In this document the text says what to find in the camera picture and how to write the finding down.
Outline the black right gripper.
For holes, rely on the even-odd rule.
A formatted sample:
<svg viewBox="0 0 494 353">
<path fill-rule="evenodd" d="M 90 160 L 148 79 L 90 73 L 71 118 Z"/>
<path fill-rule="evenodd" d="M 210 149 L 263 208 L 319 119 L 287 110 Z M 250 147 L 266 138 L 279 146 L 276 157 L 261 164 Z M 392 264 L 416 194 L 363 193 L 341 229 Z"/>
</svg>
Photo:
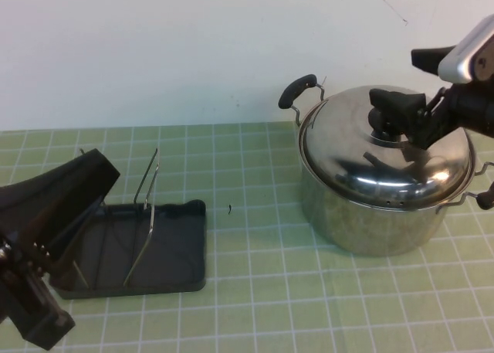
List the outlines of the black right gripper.
<svg viewBox="0 0 494 353">
<path fill-rule="evenodd" d="M 389 135 L 405 135 L 411 143 L 427 150 L 462 125 L 456 113 L 460 87 L 441 88 L 427 104 L 423 93 L 402 93 L 373 88 L 372 106 L 386 112 L 385 130 Z"/>
</svg>

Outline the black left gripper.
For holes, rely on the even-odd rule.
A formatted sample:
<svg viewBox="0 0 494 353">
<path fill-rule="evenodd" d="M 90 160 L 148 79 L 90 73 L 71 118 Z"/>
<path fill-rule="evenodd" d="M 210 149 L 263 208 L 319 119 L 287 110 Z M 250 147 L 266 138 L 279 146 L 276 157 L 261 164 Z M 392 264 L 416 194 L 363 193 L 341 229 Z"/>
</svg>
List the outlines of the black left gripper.
<svg viewBox="0 0 494 353">
<path fill-rule="evenodd" d="M 55 273 L 69 266 L 87 223 L 120 177 L 97 149 L 34 178 L 1 187 L 8 262 Z"/>
</svg>

